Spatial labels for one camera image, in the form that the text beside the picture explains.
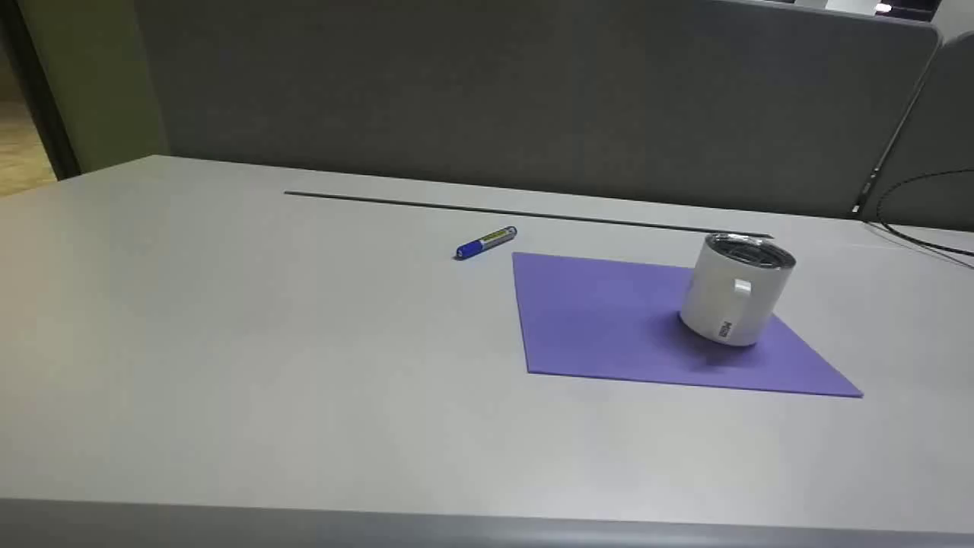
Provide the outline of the white mug with lid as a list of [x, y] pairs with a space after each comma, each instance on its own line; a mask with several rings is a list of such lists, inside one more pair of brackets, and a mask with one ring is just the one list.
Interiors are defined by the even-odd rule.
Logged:
[[724, 348], [754, 348], [798, 259], [766, 238], [711, 233], [681, 294], [679, 319]]

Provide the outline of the blue marker pen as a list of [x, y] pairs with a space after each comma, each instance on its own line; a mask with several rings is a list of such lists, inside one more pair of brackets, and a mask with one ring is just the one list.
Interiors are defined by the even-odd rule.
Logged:
[[503, 243], [509, 243], [509, 240], [514, 240], [514, 238], [518, 238], [518, 229], [514, 229], [514, 225], [507, 225], [507, 229], [490, 231], [490, 233], [485, 233], [485, 238], [477, 238], [477, 240], [461, 243], [461, 247], [453, 248], [453, 259], [457, 259], [457, 260], [476, 259], [476, 255], [482, 255], [482, 252], [486, 252], [486, 248], [498, 248], [498, 247], [503, 247]]

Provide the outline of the purple mat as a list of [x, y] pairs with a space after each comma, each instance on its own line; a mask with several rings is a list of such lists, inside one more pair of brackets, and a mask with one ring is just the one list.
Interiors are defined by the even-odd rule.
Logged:
[[513, 276], [531, 374], [861, 397], [779, 316], [748, 350], [695, 336], [685, 267], [514, 252]]

